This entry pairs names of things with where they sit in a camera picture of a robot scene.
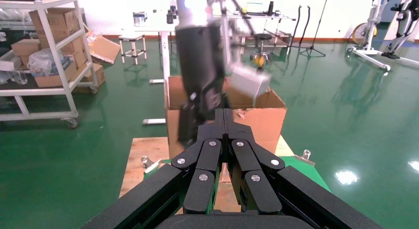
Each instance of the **metal shelf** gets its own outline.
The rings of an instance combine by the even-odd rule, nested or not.
[[[36,10],[41,4],[44,9],[76,2],[77,0],[35,0],[35,1],[21,1],[21,0],[0,0],[1,8],[9,9],[26,9]]]
[[[79,20],[80,30],[73,33],[69,37],[55,43],[54,37],[51,32],[48,20],[46,18],[45,9],[52,8],[55,6],[64,5],[67,3],[74,3],[76,10],[77,18]],[[48,40],[49,47],[51,48],[52,56],[57,65],[57,70],[59,77],[62,82],[62,87],[59,88],[39,88],[35,82],[35,79],[31,75],[27,75],[28,83],[25,85],[18,85],[16,83],[8,83],[6,85],[0,86],[0,96],[13,96],[18,104],[22,113],[20,114],[0,114],[0,121],[11,121],[11,120],[29,120],[29,119],[62,119],[70,121],[70,124],[76,122],[75,118],[78,117],[79,113],[74,104],[73,96],[71,91],[74,90],[77,86],[82,87],[92,87],[96,88],[97,79],[92,68],[92,59],[90,56],[89,47],[86,39],[86,33],[84,31],[84,24],[82,21],[82,16],[80,13],[79,3],[77,0],[35,0],[35,1],[10,1],[10,0],[0,0],[0,8],[15,8],[15,9],[29,9],[37,10],[41,19],[43,29],[45,31],[46,38]],[[11,21],[9,24],[6,22],[1,22],[0,27],[10,28],[10,29],[33,29],[32,23]],[[62,47],[76,39],[77,37],[82,36],[84,42],[84,48],[87,50],[87,63],[86,67],[78,74],[74,81],[68,81],[65,75],[61,60],[59,58],[58,50]],[[90,71],[92,74],[92,82],[83,82],[80,83],[81,79],[85,76],[86,72]],[[61,111],[61,112],[43,112],[43,113],[29,113],[25,102],[22,99],[22,96],[29,95],[65,95],[70,106],[70,111]]]

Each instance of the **box flap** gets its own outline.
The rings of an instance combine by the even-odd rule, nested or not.
[[[119,44],[94,32],[88,36],[87,42],[92,56],[111,64],[114,64],[115,59],[121,50]]]

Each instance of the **tripod stand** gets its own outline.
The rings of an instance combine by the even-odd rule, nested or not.
[[[316,35],[314,36],[313,43],[311,44],[311,46],[310,46],[310,47],[306,47],[306,48],[305,48],[305,50],[304,50],[304,51],[302,51],[302,52],[300,53],[300,54],[303,54],[303,53],[305,53],[305,52],[307,53],[307,55],[303,55],[303,56],[311,56],[311,52],[312,52],[312,51],[316,51],[316,52],[318,52],[320,55],[319,55],[319,56],[314,56],[314,57],[326,57],[326,54],[324,54],[324,53],[322,53],[322,52],[318,51],[318,50],[314,47],[314,42],[316,42],[317,33],[319,32],[320,23],[322,22],[323,13],[325,13],[326,3],[327,3],[327,0],[325,0],[325,4],[324,4],[324,6],[323,6],[322,15],[320,16],[319,24],[317,25]]]

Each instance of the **cart wheel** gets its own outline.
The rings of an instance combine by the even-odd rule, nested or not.
[[[76,118],[71,118],[71,119],[66,120],[66,121],[67,121],[67,123],[68,123],[68,127],[69,127],[70,129],[75,129],[75,128],[77,128],[77,125],[79,124],[79,121],[78,121],[78,119],[76,119]]]
[[[89,92],[91,94],[96,94],[97,93],[97,87],[89,87]]]

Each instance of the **table leg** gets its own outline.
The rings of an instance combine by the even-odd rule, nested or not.
[[[162,59],[163,59],[163,80],[150,80],[150,83],[164,83],[168,82],[169,76],[170,76],[170,53],[168,48],[168,34],[169,32],[162,31],[161,35],[161,48],[162,48]],[[168,90],[165,88],[165,96],[167,95],[167,98],[169,100],[169,93]],[[166,119],[144,119],[143,124],[144,125],[152,125],[152,124],[165,124]]]

